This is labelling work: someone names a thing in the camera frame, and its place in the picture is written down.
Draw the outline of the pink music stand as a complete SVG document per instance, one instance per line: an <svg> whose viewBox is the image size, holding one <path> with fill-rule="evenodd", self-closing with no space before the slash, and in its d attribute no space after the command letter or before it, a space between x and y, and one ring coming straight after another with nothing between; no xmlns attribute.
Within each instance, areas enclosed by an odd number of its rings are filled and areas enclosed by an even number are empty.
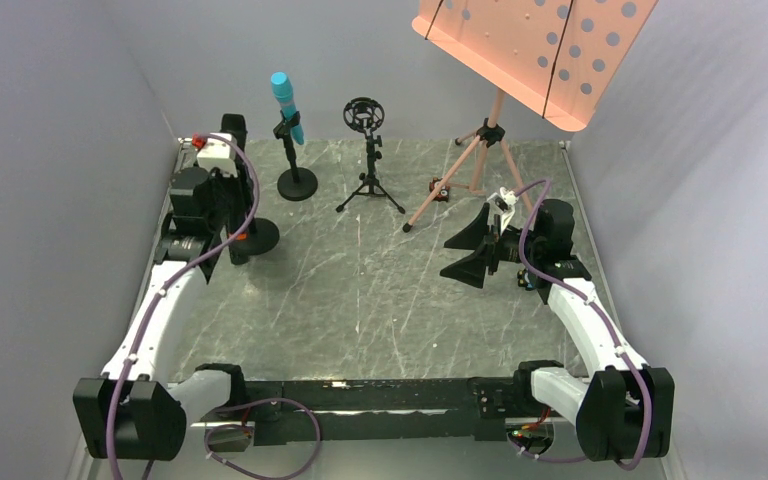
<svg viewBox="0 0 768 480"><path fill-rule="evenodd" d="M653 1L422 1L413 30L496 87L485 124L457 139L466 150L443 175L451 179L480 152L467 189L478 193L501 107L512 98L565 132L583 130L649 19ZM410 231L433 202L429 193L404 224Z"/></svg>

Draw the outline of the blue microphone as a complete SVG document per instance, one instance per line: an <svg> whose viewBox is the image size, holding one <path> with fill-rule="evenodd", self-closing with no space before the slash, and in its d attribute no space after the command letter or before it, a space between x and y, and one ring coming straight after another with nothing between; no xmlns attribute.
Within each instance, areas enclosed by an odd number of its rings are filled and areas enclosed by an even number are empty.
<svg viewBox="0 0 768 480"><path fill-rule="evenodd" d="M282 71L274 72L270 77L270 85L273 96L280 105L283 118L291 120L298 113L298 108L295 104L294 88L289 76ZM291 128L291 136L298 145L304 144L305 139L301 121L298 121Z"/></svg>

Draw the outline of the black small desk mic stand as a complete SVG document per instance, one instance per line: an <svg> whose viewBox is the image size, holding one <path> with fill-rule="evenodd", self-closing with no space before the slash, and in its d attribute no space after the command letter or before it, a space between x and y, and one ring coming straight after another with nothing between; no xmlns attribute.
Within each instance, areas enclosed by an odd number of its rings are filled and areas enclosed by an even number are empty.
<svg viewBox="0 0 768 480"><path fill-rule="evenodd" d="M238 254L256 256L275 248L279 240L278 226L271 220L256 217L247 230L237 236L231 247Z"/></svg>

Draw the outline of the red owl toy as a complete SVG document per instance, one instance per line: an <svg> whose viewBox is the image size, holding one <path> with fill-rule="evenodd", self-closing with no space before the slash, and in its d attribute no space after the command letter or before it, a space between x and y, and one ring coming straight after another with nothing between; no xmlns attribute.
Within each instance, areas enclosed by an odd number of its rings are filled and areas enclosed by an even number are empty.
<svg viewBox="0 0 768 480"><path fill-rule="evenodd" d="M450 187L442 183L442 179L433 177L428 184L428 190L433 194L436 202L448 202L450 200Z"/></svg>

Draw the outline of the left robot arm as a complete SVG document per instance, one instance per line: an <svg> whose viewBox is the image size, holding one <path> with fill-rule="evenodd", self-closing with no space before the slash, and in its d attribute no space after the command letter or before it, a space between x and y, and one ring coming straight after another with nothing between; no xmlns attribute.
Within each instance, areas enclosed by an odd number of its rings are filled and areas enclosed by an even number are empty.
<svg viewBox="0 0 768 480"><path fill-rule="evenodd" d="M172 177L171 210L133 323L101 374L80 379L73 391L88 453L96 459L170 461L191 424L249 399L238 365L208 363L179 384L169 382L183 324L218 261L231 209L227 181L201 167Z"/></svg>

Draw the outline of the black tripod shock mount stand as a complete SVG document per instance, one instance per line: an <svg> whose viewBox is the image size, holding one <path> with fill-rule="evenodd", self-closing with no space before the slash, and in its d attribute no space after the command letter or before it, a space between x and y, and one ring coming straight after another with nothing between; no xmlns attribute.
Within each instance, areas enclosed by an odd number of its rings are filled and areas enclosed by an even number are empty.
<svg viewBox="0 0 768 480"><path fill-rule="evenodd" d="M377 175L376 162L382 158L379 148L383 145L380 135L375 132L383 125L385 111L381 104L369 97L356 97L343 109L344 123L352 130L361 133L365 139L366 171L359 174L360 185L336 208L342 212L347 204L357 196L383 197L389 200L401 214L406 210L384 189Z"/></svg>

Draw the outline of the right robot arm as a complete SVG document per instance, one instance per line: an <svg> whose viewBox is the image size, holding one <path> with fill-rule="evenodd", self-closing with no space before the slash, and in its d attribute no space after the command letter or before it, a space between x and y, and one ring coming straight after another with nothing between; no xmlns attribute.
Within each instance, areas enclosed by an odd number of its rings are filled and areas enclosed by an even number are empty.
<svg viewBox="0 0 768 480"><path fill-rule="evenodd" d="M440 274L481 288L501 262L520 264L520 287L537 293L560 319L587 371L586 379L580 379L558 361L525 361L513 374L513 402L541 406L544 413L569 421L590 461L613 461L630 469L644 458L665 456L674 379L667 369L650 366L604 310L590 272L572 251L573 206L544 200L526 229L508 225L512 212L500 197L486 201L444 244L467 256Z"/></svg>

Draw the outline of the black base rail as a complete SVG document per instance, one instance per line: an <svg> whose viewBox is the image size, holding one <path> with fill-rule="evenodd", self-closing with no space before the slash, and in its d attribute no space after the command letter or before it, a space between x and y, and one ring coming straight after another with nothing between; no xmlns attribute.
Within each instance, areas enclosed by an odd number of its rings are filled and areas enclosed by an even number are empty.
<svg viewBox="0 0 768 480"><path fill-rule="evenodd" d="M544 405L509 377L250 381L248 401L200 419L246 423L257 446L325 441L467 437L503 441L532 423Z"/></svg>

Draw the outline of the black clip desk mic stand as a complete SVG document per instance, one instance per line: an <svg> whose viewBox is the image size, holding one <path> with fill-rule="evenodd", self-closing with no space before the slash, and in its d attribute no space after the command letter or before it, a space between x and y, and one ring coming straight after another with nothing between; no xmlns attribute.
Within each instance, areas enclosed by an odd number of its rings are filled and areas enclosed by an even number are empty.
<svg viewBox="0 0 768 480"><path fill-rule="evenodd" d="M289 168L279 176L276 187L282 198L294 202L312 197L318 189L316 175L311 170L297 165L292 130L300 125L300 117L300 113L296 112L289 118L282 118L273 129L275 138L282 141L285 156L289 163Z"/></svg>

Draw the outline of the black microphone orange end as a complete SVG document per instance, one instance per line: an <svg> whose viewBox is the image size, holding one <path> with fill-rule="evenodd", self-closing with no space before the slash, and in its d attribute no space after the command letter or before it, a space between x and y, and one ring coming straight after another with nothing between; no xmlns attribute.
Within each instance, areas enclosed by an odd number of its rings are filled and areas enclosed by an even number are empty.
<svg viewBox="0 0 768 480"><path fill-rule="evenodd" d="M247 129L245 124L245 118L242 114L225 113L222 117L220 132L232 134L236 140L236 145L242 151L245 150ZM251 182L249 181L248 172L247 172L245 163L239 154L237 154L237 158L236 158L236 167L238 172L237 177L244 179L247 183L249 193L251 194L251 205L252 205Z"/></svg>

